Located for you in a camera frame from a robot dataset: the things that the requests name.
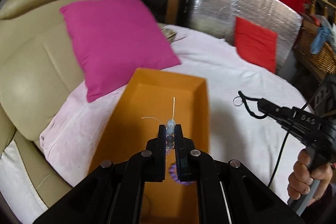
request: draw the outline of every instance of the magenta cushion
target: magenta cushion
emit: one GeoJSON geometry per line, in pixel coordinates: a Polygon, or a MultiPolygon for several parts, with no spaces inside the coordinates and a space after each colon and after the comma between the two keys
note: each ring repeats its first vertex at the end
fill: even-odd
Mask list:
{"type": "Polygon", "coordinates": [[[60,12],[85,74],[88,102],[127,84],[139,67],[180,64],[140,0],[84,0],[60,12]]]}

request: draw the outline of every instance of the red pillow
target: red pillow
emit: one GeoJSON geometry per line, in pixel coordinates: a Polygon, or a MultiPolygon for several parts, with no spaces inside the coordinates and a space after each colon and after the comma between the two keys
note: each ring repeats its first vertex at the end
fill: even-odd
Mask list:
{"type": "Polygon", "coordinates": [[[241,58],[270,72],[276,69],[277,33],[236,17],[235,46],[241,58]]]}

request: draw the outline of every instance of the white blanket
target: white blanket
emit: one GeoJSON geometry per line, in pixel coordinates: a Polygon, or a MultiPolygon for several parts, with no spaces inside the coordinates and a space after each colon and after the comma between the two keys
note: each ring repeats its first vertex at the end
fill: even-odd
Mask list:
{"type": "MultiPolygon", "coordinates": [[[[249,97],[264,97],[280,106],[302,107],[305,100],[288,82],[264,68],[242,60],[236,48],[194,30],[169,26],[187,37],[172,43],[182,64],[165,69],[207,78],[211,111],[210,154],[216,160],[240,160],[265,184],[273,172],[286,132],[271,118],[251,117],[232,100],[241,90],[249,97]]],[[[42,132],[40,144],[49,163],[75,186],[88,171],[100,136],[125,87],[92,102],[82,83],[42,132]]],[[[250,108],[261,115],[255,102],[250,108]]],[[[303,145],[289,137],[272,190],[287,201],[288,176],[303,145]]]]}

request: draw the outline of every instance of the wire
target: wire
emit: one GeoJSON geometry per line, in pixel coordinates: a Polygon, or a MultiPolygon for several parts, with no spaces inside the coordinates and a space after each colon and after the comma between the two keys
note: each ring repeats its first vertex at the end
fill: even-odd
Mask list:
{"type": "MultiPolygon", "coordinates": [[[[326,84],[332,84],[336,87],[336,83],[328,80],[328,81],[325,81],[323,82],[322,84],[320,84],[320,86],[317,88],[316,92],[314,93],[314,95],[310,98],[309,101],[307,101],[303,107],[301,107],[301,110],[304,110],[312,101],[313,99],[316,97],[316,95],[321,91],[321,89],[326,85],[326,84]]],[[[277,172],[277,169],[278,169],[278,166],[279,166],[279,162],[280,162],[280,159],[281,159],[281,155],[282,155],[282,152],[284,150],[284,147],[285,147],[285,144],[286,144],[286,141],[287,141],[287,138],[288,138],[288,135],[290,134],[290,130],[292,129],[293,127],[293,124],[290,126],[290,128],[288,129],[287,133],[286,133],[286,136],[285,138],[283,139],[283,142],[282,142],[282,146],[281,146],[281,149],[280,149],[280,152],[279,152],[279,156],[278,156],[278,160],[277,160],[277,163],[274,167],[274,171],[273,171],[273,174],[271,176],[271,179],[269,180],[269,183],[268,183],[268,188],[271,186],[272,182],[273,182],[273,179],[274,179],[274,176],[277,172]]]]}
{"type": "Polygon", "coordinates": [[[173,99],[173,117],[172,117],[172,120],[174,119],[174,114],[175,114],[175,96],[174,96],[174,99],[173,99]]]}
{"type": "Polygon", "coordinates": [[[262,116],[258,116],[258,115],[256,115],[253,111],[250,110],[249,106],[247,105],[246,100],[257,102],[257,101],[259,101],[260,99],[258,99],[258,98],[250,98],[250,97],[247,97],[247,96],[245,96],[241,91],[238,91],[238,94],[239,94],[239,96],[240,96],[240,98],[241,98],[241,101],[243,102],[243,104],[244,104],[244,106],[245,106],[247,112],[248,112],[252,117],[254,117],[254,118],[256,118],[256,119],[259,119],[259,120],[262,120],[262,119],[265,119],[265,118],[268,116],[267,114],[264,114],[264,115],[262,115],[262,116]]]}
{"type": "MultiPolygon", "coordinates": [[[[334,87],[336,87],[336,83],[335,83],[335,82],[332,82],[332,81],[330,81],[330,80],[327,80],[327,81],[321,83],[320,86],[317,88],[316,92],[314,93],[314,95],[309,99],[309,101],[307,101],[307,102],[304,104],[303,107],[301,107],[301,110],[304,110],[304,109],[305,109],[305,108],[306,108],[306,107],[313,101],[313,99],[314,99],[314,98],[316,97],[316,95],[321,91],[321,89],[322,89],[325,85],[327,85],[327,84],[331,84],[331,85],[333,85],[334,87]]],[[[238,91],[238,94],[239,94],[239,96],[241,97],[241,100],[242,100],[242,102],[243,102],[243,104],[244,104],[244,106],[245,106],[247,112],[248,112],[252,117],[255,117],[255,118],[257,118],[257,119],[264,119],[264,118],[266,118],[266,117],[268,116],[267,114],[265,114],[265,115],[263,115],[263,116],[257,116],[257,115],[256,115],[254,112],[252,112],[252,111],[250,110],[250,108],[248,107],[246,100],[249,100],[249,101],[258,101],[258,100],[259,100],[258,98],[250,98],[250,97],[246,97],[241,91],[238,91]]],[[[278,155],[277,163],[275,164],[274,171],[273,171],[273,173],[272,173],[272,176],[271,176],[271,178],[270,178],[270,180],[269,180],[269,183],[268,183],[268,186],[267,186],[268,188],[271,186],[271,184],[272,184],[272,182],[273,182],[273,179],[274,179],[274,177],[275,177],[275,174],[276,174],[276,172],[277,172],[277,170],[278,170],[278,166],[279,166],[279,163],[280,163],[280,159],[281,159],[281,156],[282,156],[282,152],[283,152],[283,150],[284,150],[284,147],[285,147],[287,138],[288,138],[288,136],[289,136],[289,134],[290,134],[290,130],[292,129],[292,127],[293,127],[293,124],[290,126],[290,128],[288,129],[288,131],[287,131],[287,133],[286,133],[286,135],[285,135],[285,138],[283,139],[283,142],[282,142],[282,145],[281,145],[281,148],[280,148],[280,152],[279,152],[279,155],[278,155]]]]}
{"type": "Polygon", "coordinates": [[[280,162],[280,159],[281,159],[281,155],[282,155],[282,151],[284,150],[284,147],[285,147],[285,144],[286,144],[286,141],[287,141],[287,138],[288,138],[288,135],[289,135],[289,131],[290,129],[287,131],[286,133],[286,136],[285,138],[283,139],[283,142],[282,142],[282,146],[281,146],[281,149],[280,149],[280,152],[279,152],[279,156],[278,156],[278,160],[277,160],[277,163],[274,167],[274,171],[273,171],[273,174],[271,176],[271,179],[269,180],[269,183],[267,185],[267,187],[269,188],[273,182],[273,179],[274,179],[274,176],[275,176],[275,173],[277,172],[277,169],[278,169],[278,166],[279,166],[279,162],[280,162]]]}
{"type": "Polygon", "coordinates": [[[155,117],[141,117],[141,119],[155,119],[158,120],[160,124],[163,124],[158,118],[155,117]]]}

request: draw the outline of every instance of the sleeve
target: sleeve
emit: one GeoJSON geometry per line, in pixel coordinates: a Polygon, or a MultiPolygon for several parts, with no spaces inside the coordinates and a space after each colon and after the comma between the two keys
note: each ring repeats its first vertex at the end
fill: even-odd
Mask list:
{"type": "Polygon", "coordinates": [[[330,205],[333,199],[332,187],[329,184],[327,190],[323,194],[322,198],[312,205],[307,207],[302,213],[301,218],[306,222],[306,224],[315,224],[323,215],[327,207],[330,205]]]}

